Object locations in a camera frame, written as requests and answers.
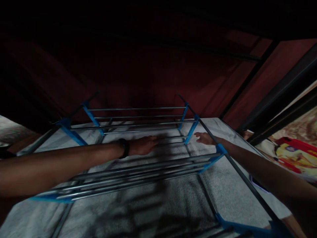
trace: hand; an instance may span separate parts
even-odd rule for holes
[[[210,137],[210,135],[206,132],[196,132],[194,134],[196,137],[199,137],[198,140],[196,140],[199,143],[203,143],[206,145],[216,145],[216,143],[213,141],[213,139]]]
[[[158,143],[156,136],[147,136],[136,140],[130,140],[129,155],[147,155]]]

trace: blue plastic joint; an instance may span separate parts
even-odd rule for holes
[[[30,197],[29,200],[33,201],[44,201],[44,202],[57,202],[57,203],[73,203],[75,201],[72,201],[72,198],[63,198],[63,199],[57,199],[57,197],[60,194],[54,193],[50,195],[43,195],[43,196],[35,196]]]
[[[193,135],[193,133],[194,133],[194,130],[195,130],[196,126],[197,126],[198,123],[199,123],[199,121],[198,121],[199,116],[198,116],[197,114],[194,115],[194,119],[195,119],[196,121],[192,124],[192,126],[191,126],[191,128],[190,128],[190,130],[189,130],[189,132],[188,132],[188,135],[187,135],[188,137],[187,137],[186,140],[185,140],[185,144],[188,144],[188,142],[190,141],[190,139],[191,139],[191,137],[192,137],[192,135]]]
[[[225,221],[219,213],[217,213],[215,216],[224,229],[233,227],[234,231],[238,234],[252,232],[255,238],[293,238],[293,235],[282,222],[280,224],[277,224],[275,222],[269,221],[271,225],[271,230],[268,230],[255,226],[248,226],[235,222]]]
[[[204,169],[200,170],[198,172],[198,174],[201,174],[202,172],[204,172],[205,170],[209,169],[209,167],[211,167],[214,163],[216,163],[219,159],[221,159],[221,157],[223,157],[223,155],[225,153],[227,153],[226,149],[223,147],[222,144],[218,144],[216,145],[216,149],[217,149],[217,153],[220,153],[220,155],[218,157],[214,157],[214,158],[210,158],[209,161],[211,162],[208,165],[204,165]]]
[[[100,124],[99,122],[95,119],[95,116],[94,114],[91,112],[91,111],[88,111],[88,108],[89,108],[89,102],[88,101],[84,101],[82,103],[83,105],[83,109],[85,110],[85,112],[87,113],[87,115],[89,116],[90,120],[93,122],[93,124],[97,127],[100,127]],[[99,132],[101,134],[101,136],[104,136],[104,132],[103,130],[99,129]]]
[[[185,109],[184,109],[183,116],[182,116],[182,118],[181,118],[181,120],[180,120],[180,121],[183,121],[183,120],[185,119],[185,116],[186,116],[187,110],[188,110],[188,103],[187,103],[187,102],[185,102]],[[179,126],[178,126],[178,130],[181,130],[181,128],[182,128],[182,123],[181,123],[181,124],[179,124]]]
[[[70,119],[68,118],[63,118],[57,124],[62,126],[62,130],[70,137],[72,138],[75,142],[77,142],[78,145],[87,145],[87,142],[84,141],[81,136],[75,132],[71,131],[71,126],[70,126]]]

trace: metal shoe rack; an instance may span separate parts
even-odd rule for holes
[[[218,235],[223,235],[225,233],[236,232],[240,234],[239,237],[292,237],[286,226],[281,222],[280,219],[276,216],[273,210],[268,206],[265,200],[261,197],[261,195],[257,192],[254,186],[250,183],[250,181],[246,178],[243,172],[238,168],[236,163],[232,160],[232,158],[228,155],[227,151],[224,147],[218,143],[217,139],[210,132],[210,130],[206,127],[206,125],[202,122],[200,117],[194,112],[194,110],[190,107],[190,105],[183,99],[181,95],[180,98],[184,101],[184,106],[178,107],[156,107],[156,108],[106,108],[106,109],[94,109],[89,107],[89,102],[96,97],[99,92],[95,93],[88,100],[83,102],[74,112],[72,112],[68,117],[60,120],[56,126],[47,132],[42,138],[40,138],[25,154],[31,154],[35,152],[35,150],[40,147],[48,138],[50,138],[58,129],[62,129],[67,135],[69,135],[74,141],[76,141],[79,145],[87,145],[87,143],[80,137],[77,133],[78,130],[99,130],[101,136],[97,140],[96,144],[102,143],[104,137],[108,134],[116,134],[116,133],[135,133],[135,132],[151,132],[151,131],[162,131],[162,130],[175,130],[179,131],[179,136],[176,137],[167,137],[163,140],[173,140],[173,139],[182,139],[182,142],[172,142],[164,145],[173,145],[173,144],[183,144],[189,154],[186,158],[167,160],[161,162],[155,162],[150,164],[125,167],[120,169],[110,169],[101,172],[88,173],[88,171],[83,172],[80,175],[73,177],[70,181],[73,182],[72,185],[63,186],[58,188],[53,188],[48,190],[47,192],[38,194],[37,196],[31,198],[37,201],[54,201],[67,203],[66,208],[58,222],[55,231],[51,237],[58,237],[65,220],[73,206],[73,203],[76,200],[89,198],[97,195],[107,194],[115,191],[120,191],[124,189],[129,189],[133,187],[148,185],[156,183],[160,180],[169,180],[176,179],[185,176],[196,175],[198,181],[204,191],[205,197],[210,205],[210,208],[218,221],[218,225],[214,226],[208,230],[201,231],[195,235],[191,234],[191,237],[202,236],[206,237],[212,234],[212,237],[217,237]],[[76,114],[79,110],[84,109],[89,118],[92,120],[95,126],[93,127],[80,127],[80,128],[72,128],[71,127],[71,117]],[[184,112],[182,115],[157,115],[157,116],[118,116],[118,117],[95,117],[94,111],[109,111],[109,110],[160,110],[160,109],[176,109],[183,108]],[[184,120],[188,109],[194,114],[193,120]],[[123,124],[123,125],[112,125],[113,119],[126,119],[126,118],[166,118],[166,117],[181,117],[179,121],[164,121],[164,122],[153,122],[153,123],[140,123],[140,124]],[[108,125],[100,125],[98,119],[109,119]],[[187,135],[183,135],[181,132],[181,127],[183,123],[192,123],[192,126]],[[211,138],[216,142],[216,153],[192,156],[187,144],[189,143],[192,134],[197,126],[200,123],[206,132],[211,136]],[[177,127],[164,128],[164,129],[147,129],[147,130],[129,130],[129,131],[109,131],[109,129],[120,129],[120,128],[134,128],[134,127],[148,127],[148,126],[159,126],[159,125],[175,125]],[[238,172],[240,177],[249,187],[251,192],[263,206],[265,211],[269,214],[272,221],[271,230],[257,228],[253,226],[246,226],[238,223],[227,222],[222,219],[218,211],[216,210],[211,196],[208,193],[206,185],[201,178],[200,174],[211,167],[215,162],[217,162],[221,157],[225,156],[235,170]],[[87,179],[96,179],[91,182],[85,182]],[[214,229],[220,228],[223,229],[215,234]]]

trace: white cloth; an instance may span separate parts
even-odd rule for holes
[[[215,136],[259,154],[218,118],[207,118],[203,121]],[[187,134],[190,126],[189,123],[183,124],[183,134]],[[198,124],[195,132],[204,131]],[[94,144],[99,132],[82,131],[80,135],[88,144]],[[111,134],[105,137],[103,143],[146,135],[170,137],[179,136],[179,132],[170,130]],[[76,146],[76,143],[59,130],[37,152],[72,146]],[[193,156],[216,152],[214,146],[197,143],[195,138],[191,139],[188,146]],[[188,157],[183,145],[157,147],[147,156],[131,156],[116,160],[112,164],[91,168],[89,172],[183,157]],[[257,227],[269,225],[269,216],[225,157],[205,171],[203,179],[225,220]],[[257,190],[279,218],[291,214],[273,195],[266,194],[258,188]],[[64,207],[65,204],[52,202],[23,201],[15,205],[9,213],[0,229],[0,237],[50,237]],[[78,200],[59,237],[172,237],[184,232],[206,229],[213,224],[214,218],[210,207],[196,175],[193,175]]]

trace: maroon wall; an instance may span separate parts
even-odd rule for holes
[[[281,42],[223,120],[238,129],[256,105],[316,43],[317,39]]]
[[[76,10],[70,11],[72,8],[73,5],[61,8],[46,3],[46,7],[34,6],[33,11],[57,17],[60,22],[88,22],[98,30],[60,28],[36,22],[25,27],[3,22],[0,35],[1,47],[28,72],[34,87],[43,92],[59,116],[67,115],[99,89],[101,94],[92,101],[93,107],[183,105],[176,96],[180,93],[201,117],[218,117],[255,65],[113,38],[102,34],[103,29],[150,33],[254,56],[261,56],[271,42],[145,4],[120,2],[100,6],[78,2]],[[243,117],[249,112],[246,109]],[[235,125],[232,118],[226,117],[229,125]],[[79,113],[75,120],[83,122],[87,116]]]

